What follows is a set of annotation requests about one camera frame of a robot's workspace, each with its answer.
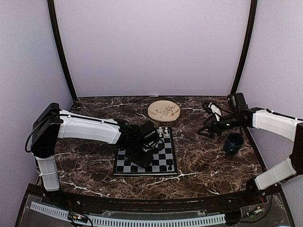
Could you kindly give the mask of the black white chess board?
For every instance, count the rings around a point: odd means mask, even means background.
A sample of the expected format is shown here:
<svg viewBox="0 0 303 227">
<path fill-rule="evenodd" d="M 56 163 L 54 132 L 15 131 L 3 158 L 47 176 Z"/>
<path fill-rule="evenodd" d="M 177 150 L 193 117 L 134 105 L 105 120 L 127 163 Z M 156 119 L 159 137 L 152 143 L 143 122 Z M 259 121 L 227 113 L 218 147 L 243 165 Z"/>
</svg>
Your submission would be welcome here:
<svg viewBox="0 0 303 227">
<path fill-rule="evenodd" d="M 169 137 L 161 138 L 161 141 L 155 146 L 160 148 L 159 151 L 153 154 L 153 161 L 150 165 L 144 169 L 137 164 L 133 163 L 125 157 L 125 151 L 121 150 L 116 153 L 114 162 L 113 176 L 165 176 L 165 175 L 177 175 L 177 161 L 174 148 L 174 141 L 172 135 L 172 128 L 168 127 Z M 166 163 L 167 159 L 173 160 L 172 170 L 168 170 L 168 165 Z M 131 172 L 131 166 L 138 166 L 137 172 Z M 160 166 L 165 165 L 166 171 L 161 172 Z"/>
</svg>

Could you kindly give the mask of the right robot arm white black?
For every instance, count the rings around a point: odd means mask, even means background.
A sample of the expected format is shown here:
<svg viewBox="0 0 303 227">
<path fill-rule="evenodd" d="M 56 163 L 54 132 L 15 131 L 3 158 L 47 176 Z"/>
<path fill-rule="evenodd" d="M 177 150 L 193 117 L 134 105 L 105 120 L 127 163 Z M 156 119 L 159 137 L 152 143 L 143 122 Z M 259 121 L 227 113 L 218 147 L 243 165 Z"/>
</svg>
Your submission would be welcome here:
<svg viewBox="0 0 303 227">
<path fill-rule="evenodd" d="M 229 110 L 211 101 L 202 104 L 211 117 L 198 130 L 199 135 L 213 139 L 221 136 L 223 131 L 243 127 L 273 134 L 293 144 L 292 152 L 285 160 L 247 182 L 248 190 L 242 194 L 241 200 L 246 205 L 252 205 L 259 199 L 260 191 L 303 174 L 303 121 L 268 108 L 250 108 L 243 93 L 228 95 L 227 102 Z"/>
</svg>

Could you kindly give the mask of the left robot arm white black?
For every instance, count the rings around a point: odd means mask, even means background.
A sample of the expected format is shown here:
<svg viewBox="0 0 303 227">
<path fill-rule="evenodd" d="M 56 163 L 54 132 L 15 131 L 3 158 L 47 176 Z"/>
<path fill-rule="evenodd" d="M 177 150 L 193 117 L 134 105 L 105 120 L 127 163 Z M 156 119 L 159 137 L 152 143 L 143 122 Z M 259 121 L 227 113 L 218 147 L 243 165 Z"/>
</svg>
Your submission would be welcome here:
<svg viewBox="0 0 303 227">
<path fill-rule="evenodd" d="M 152 162 L 156 145 L 160 141 L 152 122 L 130 124 L 122 119 L 99 119 L 70 113 L 49 104 L 33 124 L 26 140 L 25 151 L 36 159 L 44 189 L 56 206 L 63 206 L 67 196 L 60 191 L 60 182 L 54 150 L 57 139 L 74 138 L 101 141 L 117 145 L 125 151 L 126 158 L 142 168 Z"/>
</svg>

